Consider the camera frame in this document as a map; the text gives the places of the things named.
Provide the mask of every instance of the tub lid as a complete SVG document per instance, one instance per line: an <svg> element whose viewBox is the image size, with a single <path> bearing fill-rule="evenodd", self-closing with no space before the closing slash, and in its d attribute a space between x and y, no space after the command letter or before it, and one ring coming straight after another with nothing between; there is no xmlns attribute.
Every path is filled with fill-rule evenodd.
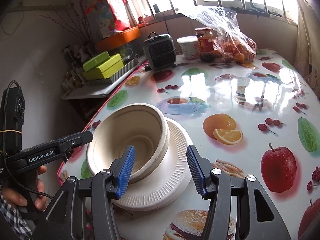
<svg viewBox="0 0 320 240"><path fill-rule="evenodd" d="M198 41L198 38L196 36L187 36L177 39L178 43L188 43L188 42L194 42Z"/></svg>

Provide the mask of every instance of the red table edge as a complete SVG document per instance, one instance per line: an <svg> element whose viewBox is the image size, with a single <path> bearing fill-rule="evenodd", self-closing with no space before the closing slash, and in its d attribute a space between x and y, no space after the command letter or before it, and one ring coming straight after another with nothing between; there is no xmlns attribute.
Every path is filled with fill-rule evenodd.
<svg viewBox="0 0 320 240"><path fill-rule="evenodd" d="M94 114L94 116L91 118L91 120L87 123L87 125L84 127L84 129L82 130L82 132L84 132L85 130L87 130L89 124L93 121L93 119L97 116L97 114L100 112L100 110L109 102L109 100L118 92L118 90L122 87L122 85L124 83L127 82L128 79L130 79L134 74L136 74L142 67L145 66L145 64L147 64L148 61L145 61L143 64L141 64L135 71L133 71L126 79L124 79L117 87L116 89L113 91L113 93L108 97L108 99L103 103L103 105L98 109L98 111ZM59 174L60 171L62 170L63 166L64 166L65 162L62 162L58 171L57 171L57 178L58 178L58 182L60 183L60 186L64 183L64 181L60 178Z"/></svg>

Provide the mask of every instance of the glass jar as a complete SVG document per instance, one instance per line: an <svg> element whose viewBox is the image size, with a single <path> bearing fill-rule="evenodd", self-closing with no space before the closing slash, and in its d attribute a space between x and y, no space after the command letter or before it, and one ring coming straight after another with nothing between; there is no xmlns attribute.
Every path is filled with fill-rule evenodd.
<svg viewBox="0 0 320 240"><path fill-rule="evenodd" d="M200 51L200 59L203 62L211 62L215 59L213 54L212 32L208 27L196 28L196 36Z"/></svg>

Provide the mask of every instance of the person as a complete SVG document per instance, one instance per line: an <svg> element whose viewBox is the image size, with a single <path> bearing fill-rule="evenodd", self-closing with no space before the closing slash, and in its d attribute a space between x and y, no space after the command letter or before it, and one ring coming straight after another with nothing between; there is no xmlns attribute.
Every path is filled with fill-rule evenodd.
<svg viewBox="0 0 320 240"><path fill-rule="evenodd" d="M44 174L46 171L47 167L41 166L38 168L38 175ZM40 179L38 179L37 191L45 192L44 183ZM39 195L35 200L35 207L39 211L45 210L46 201L47 197ZM27 200L17 191L7 185L0 185L0 213L21 240L28 240L32 235L28 224L17 209L17 206L27 206L27 204Z"/></svg>

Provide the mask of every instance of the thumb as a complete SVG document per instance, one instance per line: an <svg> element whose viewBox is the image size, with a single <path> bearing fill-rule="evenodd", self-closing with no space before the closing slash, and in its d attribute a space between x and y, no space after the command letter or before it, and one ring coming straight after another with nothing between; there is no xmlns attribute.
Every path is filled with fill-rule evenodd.
<svg viewBox="0 0 320 240"><path fill-rule="evenodd" d="M4 199L10 204L15 204L17 206L23 207L28 204L27 200L22 195L11 188L3 188L2 195Z"/></svg>

